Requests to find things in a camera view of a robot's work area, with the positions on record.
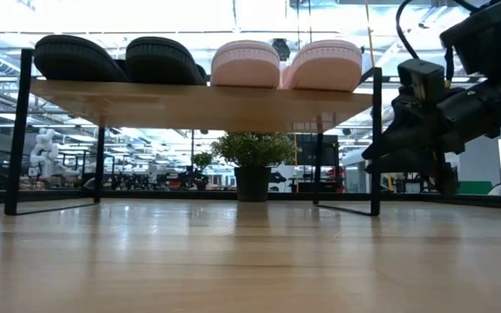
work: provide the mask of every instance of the ceiling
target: ceiling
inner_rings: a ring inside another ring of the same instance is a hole
[[[377,66],[383,67],[385,76],[396,76],[397,65],[409,58],[395,31],[395,15],[401,1],[370,0],[373,5],[370,6],[369,23],[362,1],[310,0],[300,3],[297,5],[297,0],[130,0],[128,3],[107,0],[0,0],[0,111],[14,110],[20,50],[33,48],[40,38],[49,34],[87,38],[103,46],[115,58],[124,58],[125,47],[137,37],[168,37],[185,45],[208,73],[217,48],[233,40],[255,39],[271,43],[274,38],[285,38],[292,51],[291,57],[294,57],[301,47],[311,41],[339,38],[365,47],[363,67],[367,71],[371,67],[367,31],[367,25],[370,25],[372,53]],[[418,0],[413,3],[419,4],[412,4],[404,11],[402,28],[421,58],[444,65],[444,51],[438,35],[466,18],[466,12],[458,7],[445,6],[445,1]],[[456,76],[462,76],[459,62],[456,71]],[[387,122],[391,120],[391,110],[388,109],[391,99],[397,94],[396,88],[397,81],[384,86]],[[359,86],[359,90],[371,92],[368,83]],[[78,123],[75,117],[68,116],[43,99],[31,97],[30,108],[35,113],[30,116],[32,123]],[[0,114],[0,124],[12,122],[9,117]],[[344,125],[356,128],[346,136],[341,131],[346,128]],[[364,143],[350,139],[369,138],[369,111],[344,125],[331,133],[338,134],[342,143],[350,146],[345,150],[352,150],[352,145],[360,148]],[[72,143],[82,143],[72,136],[94,137],[95,134],[94,125],[88,124],[83,128],[62,127],[56,130],[65,135],[65,141]],[[136,131],[117,129],[119,135],[110,133],[107,140],[116,144],[147,144],[149,141],[150,146],[135,152],[156,153],[174,163],[189,162],[189,130]],[[207,150],[209,143],[220,135],[221,132],[211,131],[203,135],[197,131],[195,150]],[[165,145],[168,151],[152,148]]]

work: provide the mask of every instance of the shelf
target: shelf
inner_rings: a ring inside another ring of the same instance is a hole
[[[318,132],[372,106],[372,95],[336,91],[33,80],[30,92],[95,124],[134,128]]]

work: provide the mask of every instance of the white robot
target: white robot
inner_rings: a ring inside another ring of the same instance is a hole
[[[49,177],[53,175],[53,161],[59,155],[59,148],[53,143],[54,130],[40,129],[36,145],[30,153],[29,176]]]

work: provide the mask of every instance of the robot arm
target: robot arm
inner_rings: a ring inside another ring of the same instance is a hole
[[[440,39],[448,50],[455,48],[468,74],[487,79],[467,90],[446,89],[442,66],[419,59],[399,64],[394,121],[363,158],[380,158],[367,171],[417,172],[440,192],[454,193],[455,174],[444,153],[459,154],[470,140],[500,135],[501,1],[477,8]]]

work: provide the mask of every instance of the shelving unit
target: shelving unit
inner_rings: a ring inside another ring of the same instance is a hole
[[[365,80],[374,75],[374,93],[365,95],[336,91],[33,80],[30,75],[32,55],[33,50],[22,50],[17,117],[5,199],[6,215],[63,209],[17,212],[18,181],[30,93],[99,126],[94,203],[99,203],[102,195],[105,127],[318,133],[318,161],[322,158],[324,131],[371,106],[375,124],[373,140],[377,140],[382,129],[382,71],[379,68],[363,76]],[[318,204],[319,177],[320,166],[317,166],[314,204]],[[373,174],[373,182],[375,179],[377,183],[373,186],[378,186],[380,175]],[[379,198],[379,190],[374,188],[371,213],[359,213],[377,216]]]

